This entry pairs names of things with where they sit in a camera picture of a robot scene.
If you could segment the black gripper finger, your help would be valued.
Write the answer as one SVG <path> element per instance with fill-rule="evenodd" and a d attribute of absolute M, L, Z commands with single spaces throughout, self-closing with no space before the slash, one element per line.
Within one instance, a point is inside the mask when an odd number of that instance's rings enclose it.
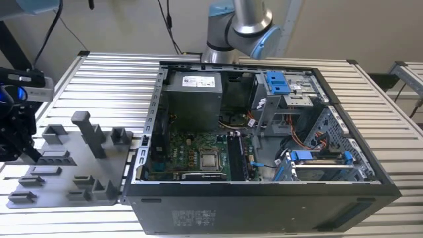
<path fill-rule="evenodd" d="M 0 142 L 2 162 L 17 161 L 23 155 L 26 155 L 23 161 L 29 164 L 37 164 L 42 157 L 39 151 L 29 143 L 15 145 L 13 142 L 6 140 Z"/>

